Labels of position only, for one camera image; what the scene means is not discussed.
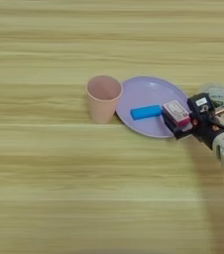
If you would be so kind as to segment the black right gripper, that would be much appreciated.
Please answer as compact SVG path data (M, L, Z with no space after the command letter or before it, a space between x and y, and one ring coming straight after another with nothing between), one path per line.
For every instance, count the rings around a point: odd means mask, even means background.
M198 141L204 143L210 150L212 150L214 139L224 133L224 125L219 122L214 110L191 110L191 123L182 127L176 126L166 115L163 115L163 118L176 140L189 136L192 133Z

